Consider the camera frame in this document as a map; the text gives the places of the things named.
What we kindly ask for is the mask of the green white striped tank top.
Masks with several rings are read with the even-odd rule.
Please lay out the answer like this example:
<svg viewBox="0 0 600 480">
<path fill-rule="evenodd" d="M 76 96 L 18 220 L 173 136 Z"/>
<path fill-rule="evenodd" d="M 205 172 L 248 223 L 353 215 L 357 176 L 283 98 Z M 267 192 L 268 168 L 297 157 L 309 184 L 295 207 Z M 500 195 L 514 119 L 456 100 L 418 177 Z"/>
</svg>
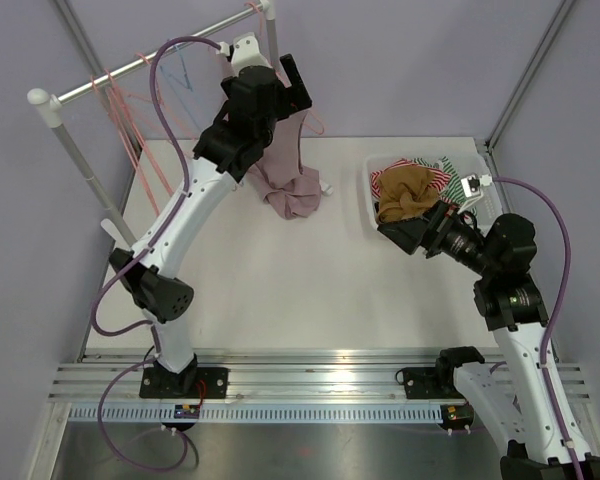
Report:
<svg viewBox="0 0 600 480">
<path fill-rule="evenodd" d="M 447 185 L 440 193 L 441 198 L 448 203 L 461 206 L 466 201 L 466 197 L 461 185 L 461 178 L 451 160 L 447 157 L 440 157 L 434 166 L 449 176 Z"/>
</svg>

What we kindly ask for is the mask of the mauve tank top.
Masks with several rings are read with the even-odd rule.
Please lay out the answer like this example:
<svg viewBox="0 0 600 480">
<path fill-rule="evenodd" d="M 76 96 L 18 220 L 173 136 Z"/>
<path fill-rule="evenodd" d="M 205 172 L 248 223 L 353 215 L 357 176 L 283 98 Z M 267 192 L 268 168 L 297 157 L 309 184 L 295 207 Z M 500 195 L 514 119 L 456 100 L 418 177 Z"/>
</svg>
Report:
<svg viewBox="0 0 600 480">
<path fill-rule="evenodd" d="M 306 111 L 276 124 L 271 145 L 245 177 L 259 199 L 285 220 L 307 218 L 320 205 L 319 171 L 301 160 L 300 140 Z"/>
</svg>

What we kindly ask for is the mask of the brown tank top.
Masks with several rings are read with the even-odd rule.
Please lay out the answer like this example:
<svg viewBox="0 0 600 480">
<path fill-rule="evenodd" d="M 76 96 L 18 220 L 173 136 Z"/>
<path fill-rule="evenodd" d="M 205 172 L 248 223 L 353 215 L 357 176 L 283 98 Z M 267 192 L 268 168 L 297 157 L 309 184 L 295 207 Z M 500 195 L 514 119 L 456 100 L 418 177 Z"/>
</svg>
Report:
<svg viewBox="0 0 600 480">
<path fill-rule="evenodd" d="M 376 222 L 378 224 L 396 222 L 416 218 L 426 213 L 440 199 L 413 200 L 409 194 L 403 194 L 398 199 L 388 198 L 378 200 Z"/>
</svg>

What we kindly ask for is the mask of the blue wire hanger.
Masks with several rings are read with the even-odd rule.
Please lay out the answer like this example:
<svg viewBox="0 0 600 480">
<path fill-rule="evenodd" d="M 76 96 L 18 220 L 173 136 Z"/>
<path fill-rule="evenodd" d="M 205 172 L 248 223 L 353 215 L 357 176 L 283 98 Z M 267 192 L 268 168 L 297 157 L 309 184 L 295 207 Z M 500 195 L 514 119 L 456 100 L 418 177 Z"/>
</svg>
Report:
<svg viewBox="0 0 600 480">
<path fill-rule="evenodd" d="M 178 45 L 175 45 L 174 49 L 176 55 L 178 56 L 180 70 L 178 72 L 174 72 L 164 65 L 160 65 L 159 69 L 162 77 L 178 100 L 181 108 L 184 110 L 194 127 L 200 131 L 200 125 L 197 122 L 197 118 L 192 110 L 194 89 L 185 65 L 184 55 L 182 54 L 181 48 Z"/>
</svg>

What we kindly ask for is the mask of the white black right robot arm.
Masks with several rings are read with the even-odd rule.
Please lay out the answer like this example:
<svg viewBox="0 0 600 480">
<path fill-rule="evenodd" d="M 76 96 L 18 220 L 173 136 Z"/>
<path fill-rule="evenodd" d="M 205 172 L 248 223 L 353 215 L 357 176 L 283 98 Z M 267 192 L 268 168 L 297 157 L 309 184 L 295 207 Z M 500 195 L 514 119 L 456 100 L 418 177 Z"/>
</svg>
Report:
<svg viewBox="0 0 600 480">
<path fill-rule="evenodd" d="M 535 229 L 505 213 L 481 234 L 443 201 L 420 217 L 382 223 L 379 232 L 408 254 L 446 254 L 479 279 L 474 302 L 508 368 L 514 396 L 495 383 L 474 347 L 440 352 L 430 376 L 446 396 L 460 394 L 496 444 L 504 479 L 600 479 L 600 456 L 581 432 L 546 335 L 550 319 L 529 274 Z"/>
</svg>

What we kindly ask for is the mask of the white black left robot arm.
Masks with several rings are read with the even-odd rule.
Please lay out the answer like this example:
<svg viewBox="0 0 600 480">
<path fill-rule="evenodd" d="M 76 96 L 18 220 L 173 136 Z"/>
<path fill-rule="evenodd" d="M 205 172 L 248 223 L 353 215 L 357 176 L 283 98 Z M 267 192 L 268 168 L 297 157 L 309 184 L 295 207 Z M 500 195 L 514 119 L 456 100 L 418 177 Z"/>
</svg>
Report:
<svg viewBox="0 0 600 480">
<path fill-rule="evenodd" d="M 143 399 L 226 395 L 227 371 L 198 363 L 185 319 L 194 290 L 177 275 L 213 210 L 273 142 L 277 123 L 312 105 L 294 57 L 286 54 L 280 64 L 284 79 L 263 64 L 222 81 L 226 99 L 201 133 L 179 191 L 140 240 L 109 257 L 116 280 L 151 327 L 155 357 L 143 363 Z"/>
</svg>

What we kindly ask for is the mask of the red white striped tank top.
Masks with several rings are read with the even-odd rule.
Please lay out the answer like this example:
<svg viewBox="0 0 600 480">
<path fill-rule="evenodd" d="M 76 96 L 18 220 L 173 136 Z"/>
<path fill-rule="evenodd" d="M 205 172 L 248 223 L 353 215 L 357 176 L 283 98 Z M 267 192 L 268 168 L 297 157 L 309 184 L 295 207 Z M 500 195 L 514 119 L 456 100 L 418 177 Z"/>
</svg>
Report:
<svg viewBox="0 0 600 480">
<path fill-rule="evenodd" d="M 402 158 L 370 175 L 370 190 L 377 199 L 398 199 L 409 194 L 413 200 L 435 199 L 450 185 L 451 174 L 423 160 Z"/>
</svg>

